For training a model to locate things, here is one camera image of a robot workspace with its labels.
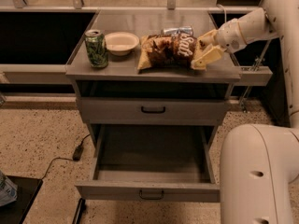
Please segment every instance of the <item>small bowl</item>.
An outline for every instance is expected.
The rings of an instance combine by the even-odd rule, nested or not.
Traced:
[[[119,32],[105,35],[107,49],[116,56],[125,56],[139,44],[138,36]]]

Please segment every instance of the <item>black cable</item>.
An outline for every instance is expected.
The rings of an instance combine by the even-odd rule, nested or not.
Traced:
[[[75,152],[74,152],[74,154],[73,154],[73,159],[62,158],[62,157],[56,157],[56,158],[52,159],[51,162],[50,162],[50,164],[49,164],[49,166],[48,166],[48,168],[47,168],[47,170],[46,170],[46,172],[45,172],[45,174],[41,177],[41,179],[43,180],[43,179],[47,176],[48,171],[49,171],[49,168],[51,167],[52,163],[53,163],[54,161],[56,161],[56,160],[63,160],[63,161],[79,161],[79,159],[80,159],[80,157],[81,157],[81,154],[82,154],[82,151],[83,151],[83,142],[84,142],[84,140],[85,140],[88,136],[90,136],[90,134],[87,134],[84,138],[82,138],[81,143],[76,147]],[[79,150],[79,156],[74,157],[74,155],[77,154],[78,150]]]
[[[46,175],[48,174],[48,170],[49,170],[49,168],[51,167],[52,163],[53,163],[54,161],[56,161],[56,160],[73,161],[72,159],[61,158],[61,157],[56,157],[56,158],[52,159],[52,161],[50,162],[50,164],[49,164],[49,166],[48,166],[48,168],[47,168],[47,170],[46,170],[46,173],[45,173],[45,174],[42,176],[42,178],[40,178],[40,179],[43,180],[43,179],[46,177]]]

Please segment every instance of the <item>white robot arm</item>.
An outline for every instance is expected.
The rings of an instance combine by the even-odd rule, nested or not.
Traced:
[[[226,49],[278,37],[291,128],[243,125],[230,131],[221,151],[221,223],[292,224],[288,185],[299,180],[299,0],[265,0],[238,20],[201,39],[201,69]]]

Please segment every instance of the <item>floor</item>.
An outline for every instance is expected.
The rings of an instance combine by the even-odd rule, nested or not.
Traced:
[[[248,113],[232,101],[219,127],[210,157],[217,183],[221,144],[225,135],[243,123],[271,124],[271,117],[259,101],[249,101]],[[6,175],[43,178],[43,185],[25,219],[25,224],[72,223],[80,198],[75,183],[87,180],[94,147],[86,138],[78,162],[72,158],[75,147],[88,134],[72,97],[9,98],[0,107],[0,161]],[[299,185],[290,185],[294,223],[299,223]],[[163,203],[87,201],[80,223],[103,224],[217,224],[221,223],[218,203]]]

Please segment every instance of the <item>drawer handle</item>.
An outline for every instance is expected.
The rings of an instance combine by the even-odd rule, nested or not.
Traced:
[[[142,190],[140,190],[139,197],[143,200],[161,200],[164,197],[164,191],[162,190],[160,196],[158,197],[145,197],[143,196]]]
[[[146,114],[163,114],[166,111],[166,107],[144,107],[141,106],[141,111]]]

